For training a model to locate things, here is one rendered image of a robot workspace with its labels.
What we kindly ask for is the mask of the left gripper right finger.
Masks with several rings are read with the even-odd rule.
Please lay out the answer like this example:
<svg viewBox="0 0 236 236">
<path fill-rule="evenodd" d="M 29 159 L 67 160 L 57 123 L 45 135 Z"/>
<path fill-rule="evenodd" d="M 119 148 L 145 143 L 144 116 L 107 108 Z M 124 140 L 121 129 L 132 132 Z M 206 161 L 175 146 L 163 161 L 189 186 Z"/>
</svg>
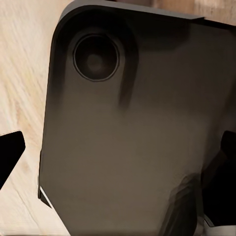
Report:
<svg viewBox="0 0 236 236">
<path fill-rule="evenodd" d="M 220 148 L 236 170 L 236 133 L 224 131 Z"/>
</svg>

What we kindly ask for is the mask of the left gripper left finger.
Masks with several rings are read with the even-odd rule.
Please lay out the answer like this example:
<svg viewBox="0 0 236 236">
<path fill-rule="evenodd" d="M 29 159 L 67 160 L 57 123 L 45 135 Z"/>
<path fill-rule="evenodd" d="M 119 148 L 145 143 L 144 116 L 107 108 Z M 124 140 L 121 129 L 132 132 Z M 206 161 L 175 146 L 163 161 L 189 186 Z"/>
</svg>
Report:
<svg viewBox="0 0 236 236">
<path fill-rule="evenodd" d="M 0 136 L 0 190 L 26 149 L 21 131 Z"/>
</svg>

